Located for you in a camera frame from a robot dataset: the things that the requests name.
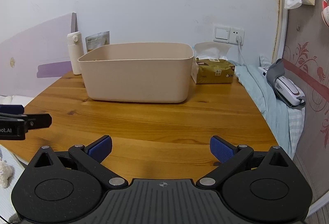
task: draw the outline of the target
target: tissue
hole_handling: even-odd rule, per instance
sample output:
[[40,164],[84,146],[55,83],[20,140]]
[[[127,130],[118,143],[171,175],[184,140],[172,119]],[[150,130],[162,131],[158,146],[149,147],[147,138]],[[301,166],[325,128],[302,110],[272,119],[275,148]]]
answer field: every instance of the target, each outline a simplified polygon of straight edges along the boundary
[[230,44],[220,42],[203,42],[195,44],[194,57],[203,59],[227,60],[226,54],[231,48]]
[[285,0],[285,9],[296,9],[302,5],[302,0]]
[[232,83],[235,66],[227,60],[231,45],[204,42],[194,46],[191,76],[196,84]]

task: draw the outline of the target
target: wooden table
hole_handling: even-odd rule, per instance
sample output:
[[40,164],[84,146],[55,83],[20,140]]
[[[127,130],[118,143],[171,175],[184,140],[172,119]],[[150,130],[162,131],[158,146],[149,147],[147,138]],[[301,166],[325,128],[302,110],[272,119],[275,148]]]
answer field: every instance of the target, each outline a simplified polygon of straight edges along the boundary
[[209,140],[219,135],[234,145],[248,144],[267,151],[276,140],[256,105],[234,78],[232,84],[195,85],[180,104],[93,101],[81,76],[68,73],[25,108],[26,113],[48,112],[53,124],[31,130],[25,141],[1,141],[25,160],[39,147],[66,151],[88,145],[104,134],[113,140],[103,164],[132,178],[197,180],[215,167]]

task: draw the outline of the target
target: wall-mounted tissue box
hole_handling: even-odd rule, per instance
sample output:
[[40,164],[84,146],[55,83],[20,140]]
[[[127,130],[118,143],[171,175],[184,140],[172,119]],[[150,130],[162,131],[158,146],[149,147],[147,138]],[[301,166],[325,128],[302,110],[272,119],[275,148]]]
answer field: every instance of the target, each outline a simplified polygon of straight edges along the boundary
[[227,60],[193,58],[191,76],[196,84],[232,83],[234,69]]

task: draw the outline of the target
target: red floral pattern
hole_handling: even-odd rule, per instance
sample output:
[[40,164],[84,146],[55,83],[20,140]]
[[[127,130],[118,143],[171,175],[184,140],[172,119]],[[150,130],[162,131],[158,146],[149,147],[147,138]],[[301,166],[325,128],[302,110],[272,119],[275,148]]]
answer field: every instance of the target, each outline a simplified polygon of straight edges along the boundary
[[[316,74],[319,78],[319,81],[322,83],[325,80],[326,75],[324,73],[323,68],[319,66],[316,60],[317,56],[314,56],[313,58],[309,58],[310,52],[307,49],[308,44],[309,42],[305,42],[303,45],[298,43],[298,46],[295,48],[294,54],[291,54],[290,48],[288,46],[285,46],[284,48],[284,51],[286,53],[285,59],[291,62],[296,67],[303,70],[304,72],[306,72],[307,74],[309,74],[309,72],[311,71],[314,72],[314,70],[316,69]],[[323,97],[320,97],[320,100],[317,100],[316,97],[319,98],[319,95],[316,95],[316,91],[312,86],[311,88],[312,88],[311,93],[307,93],[309,105],[313,109],[313,111],[320,112],[325,108],[328,102]],[[328,111],[329,108],[325,110],[324,115],[327,115]],[[320,129],[320,132],[324,134],[324,147],[326,148],[329,140],[328,119],[325,119],[322,122],[322,127]]]
[[322,123],[322,129],[320,130],[321,133],[324,134],[324,147],[326,148],[329,139],[329,124],[328,119],[325,119]]
[[316,70],[316,73],[319,76],[320,82],[322,82],[326,78],[322,67],[318,67],[318,69]]

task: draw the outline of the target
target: cable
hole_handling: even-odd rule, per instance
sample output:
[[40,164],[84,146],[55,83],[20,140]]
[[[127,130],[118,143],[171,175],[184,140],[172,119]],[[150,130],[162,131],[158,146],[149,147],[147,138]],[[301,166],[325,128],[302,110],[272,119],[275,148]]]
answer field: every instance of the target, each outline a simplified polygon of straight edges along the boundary
[[313,204],[311,204],[307,217],[314,214],[316,211],[324,207],[329,203],[329,191],[327,191],[322,197],[317,199]]
[[252,75],[252,73],[249,71],[249,68],[248,68],[248,65],[246,63],[246,61],[244,60],[244,57],[242,55],[242,52],[241,52],[241,43],[242,43],[242,37],[241,36],[236,36],[235,38],[236,42],[237,42],[237,45],[238,45],[238,48],[239,48],[239,53],[242,57],[242,60],[244,62],[244,64],[246,65],[246,68],[247,68],[247,71],[248,73],[251,75],[251,77],[254,79],[254,81],[256,82],[257,86],[259,87],[259,89],[261,90],[262,94],[263,94],[263,97],[264,97],[264,102],[265,102],[265,106],[266,106],[266,113],[265,113],[265,121],[267,119],[267,114],[268,114],[268,105],[267,105],[267,102],[266,102],[266,98],[265,98],[265,94],[264,94],[264,91],[263,89],[261,88],[261,86],[259,85],[258,81],[256,80],[256,78]]
[[4,222],[6,222],[7,224],[10,224],[7,220],[5,220],[1,215],[0,215],[0,218],[4,221]]

